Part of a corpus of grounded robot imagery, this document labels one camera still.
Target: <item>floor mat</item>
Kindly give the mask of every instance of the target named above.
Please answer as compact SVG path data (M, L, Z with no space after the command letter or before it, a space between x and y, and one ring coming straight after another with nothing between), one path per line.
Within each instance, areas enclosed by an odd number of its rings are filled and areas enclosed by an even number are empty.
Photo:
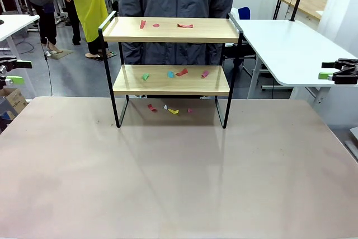
M63 51L63 52L61 52L61 53L56 53L56 52L54 52L54 51L51 51L51 56L50 56L50 58L55 59L55 60L58 60L58 59L61 59L61 58L65 57L65 56L67 56L67 55L73 53L72 50L62 49L62 51Z

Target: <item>floor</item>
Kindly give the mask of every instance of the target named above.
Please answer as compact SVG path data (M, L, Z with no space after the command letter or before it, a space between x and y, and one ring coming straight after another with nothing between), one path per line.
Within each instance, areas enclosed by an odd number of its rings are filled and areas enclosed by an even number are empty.
M84 57L84 54L88 52L85 41L82 41L80 46L74 46L72 44L72 28L70 26L64 26L64 23L61 23L58 25L57 31L58 47L73 50L74 52L60 60L49 59L48 61L53 95L89 97L109 96L103 62L97 62ZM13 36L15 44L23 41L23 34L24 33ZM40 45L39 33L29 33L25 41L34 46L33 51L30 53L21 54L22 60L32 61L33 69L28 70L31 82L34 85L38 96L50 96L51 88L48 68ZM5 45L5 42L0 43L0 47ZM117 43L109 44L109 48L111 51L118 53ZM27 43L20 43L17 46L19 53L28 51L29 49L31 49L31 46ZM109 64L112 80L114 81L121 66L119 56L109 59ZM253 60L247 59L244 64L248 70L252 70L255 63ZM232 61L225 61L224 70L228 79L232 76L232 68ZM250 81L250 76L243 71L241 66L240 72L237 75L233 98L245 99L248 94ZM272 91L261 91L261 85L272 85L272 83L272 78L260 77L256 87L255 98L271 99ZM290 97L290 91L274 91L273 94L275 99L288 99Z

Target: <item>black pants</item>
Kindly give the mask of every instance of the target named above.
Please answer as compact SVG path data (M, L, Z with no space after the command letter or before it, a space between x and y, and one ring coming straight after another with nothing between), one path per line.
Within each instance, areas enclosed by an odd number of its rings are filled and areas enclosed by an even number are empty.
M47 41L49 41L52 44L56 45L57 32L54 13L45 13L41 6L35 5L33 3L31 3L31 5L36 10L37 15L40 16L39 25L41 43L47 44Z
M79 33L79 19L76 11L76 7L74 5L73 0L71 2L67 2L65 0L66 10L71 22L72 31L73 31L73 43L78 43L81 40L81 35Z
M88 50L90 50L89 53L91 53L91 54L98 54L98 50L102 49L100 37L96 38L92 42L88 42L87 45L88 45Z

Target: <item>shelf board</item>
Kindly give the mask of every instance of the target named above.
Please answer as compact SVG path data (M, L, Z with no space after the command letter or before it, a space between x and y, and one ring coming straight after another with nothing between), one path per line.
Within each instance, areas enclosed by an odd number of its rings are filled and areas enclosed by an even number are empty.
M140 29L141 20L147 23ZM177 24L192 25L180 28ZM115 17L103 32L108 42L237 43L239 35L228 19Z
M169 78L187 68L188 74ZM204 71L210 74L201 78ZM149 73L144 81L143 74ZM223 68L217 65L122 65L113 85L115 95L201 95L227 96L229 85Z

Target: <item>shoe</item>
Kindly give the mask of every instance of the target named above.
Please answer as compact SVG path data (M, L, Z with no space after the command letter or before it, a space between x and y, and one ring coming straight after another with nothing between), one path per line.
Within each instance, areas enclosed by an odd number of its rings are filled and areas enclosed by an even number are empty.
M86 56L88 59L93 59L99 62L103 61L103 57L101 57L99 54L86 53L84 56Z
M79 39L75 38L75 37L72 38L72 43L75 46L79 46L81 44L80 41L81 41L81 38L79 38Z
M52 44L51 42L47 41L47 48L51 51L55 51L56 53L62 53L63 50L60 50L59 48L57 48L54 44Z

